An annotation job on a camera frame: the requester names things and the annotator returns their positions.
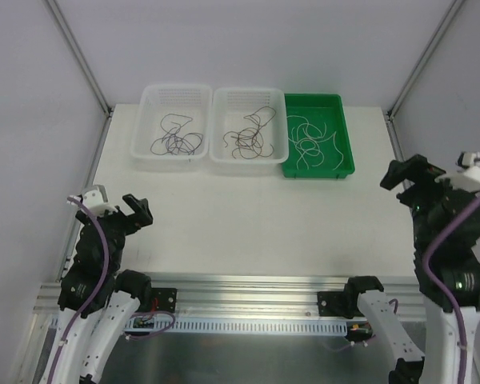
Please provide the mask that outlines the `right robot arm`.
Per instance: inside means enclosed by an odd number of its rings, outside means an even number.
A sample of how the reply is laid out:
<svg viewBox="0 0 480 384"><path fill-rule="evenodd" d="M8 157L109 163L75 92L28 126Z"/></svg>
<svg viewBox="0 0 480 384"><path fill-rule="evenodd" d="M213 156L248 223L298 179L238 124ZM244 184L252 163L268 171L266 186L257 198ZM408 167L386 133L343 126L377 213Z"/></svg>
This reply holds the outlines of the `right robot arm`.
<svg viewBox="0 0 480 384"><path fill-rule="evenodd" d="M363 315L379 340L390 383L469 383L480 323L480 153L463 152L448 173L416 154L393 160L380 181L410 208L414 272L426 311L426 348L413 345L375 276L349 278L344 318Z"/></svg>

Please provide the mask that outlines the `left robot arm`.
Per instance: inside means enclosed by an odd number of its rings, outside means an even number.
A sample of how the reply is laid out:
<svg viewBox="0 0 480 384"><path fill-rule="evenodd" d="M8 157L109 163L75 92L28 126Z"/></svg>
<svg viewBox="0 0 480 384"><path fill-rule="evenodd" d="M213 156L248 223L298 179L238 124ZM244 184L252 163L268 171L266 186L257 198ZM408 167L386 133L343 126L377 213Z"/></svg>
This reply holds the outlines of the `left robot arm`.
<svg viewBox="0 0 480 384"><path fill-rule="evenodd" d="M97 383L128 320L152 302L150 278L121 268L126 238L152 225L147 199L126 194L125 214L96 186L67 201L82 228L60 282L58 323L41 383Z"/></svg>

